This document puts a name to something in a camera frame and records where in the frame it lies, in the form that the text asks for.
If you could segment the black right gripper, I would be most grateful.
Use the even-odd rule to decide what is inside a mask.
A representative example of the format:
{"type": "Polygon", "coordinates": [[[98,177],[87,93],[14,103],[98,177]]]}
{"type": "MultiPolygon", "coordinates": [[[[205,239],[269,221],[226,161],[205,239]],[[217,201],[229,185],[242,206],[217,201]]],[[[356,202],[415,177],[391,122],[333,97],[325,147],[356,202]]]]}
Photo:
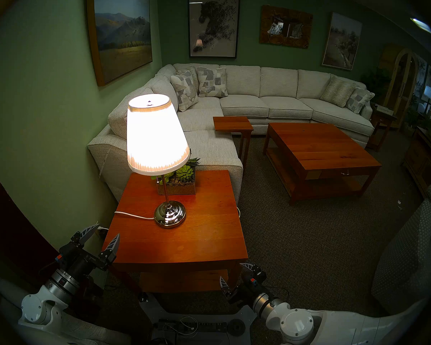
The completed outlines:
{"type": "Polygon", "coordinates": [[[262,293],[266,293],[268,298],[271,298],[272,293],[268,291],[262,283],[266,280],[265,271],[256,269],[256,265],[250,263],[239,263],[242,266],[241,274],[242,283],[236,286],[233,290],[220,276],[220,287],[223,294],[226,294],[226,299],[230,304],[243,301],[243,303],[254,306],[255,299],[262,293]]]}

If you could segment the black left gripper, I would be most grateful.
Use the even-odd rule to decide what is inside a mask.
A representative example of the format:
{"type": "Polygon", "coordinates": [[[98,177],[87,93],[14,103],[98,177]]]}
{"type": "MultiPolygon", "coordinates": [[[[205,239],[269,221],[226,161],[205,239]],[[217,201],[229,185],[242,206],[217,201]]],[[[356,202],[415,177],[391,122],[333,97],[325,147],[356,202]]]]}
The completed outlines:
{"type": "Polygon", "coordinates": [[[116,259],[120,243],[120,234],[117,234],[98,257],[84,250],[84,244],[98,230],[100,224],[92,225],[83,231],[76,232],[69,243],[59,249],[55,261],[60,270],[70,277],[86,277],[94,268],[106,270],[116,259]]]}

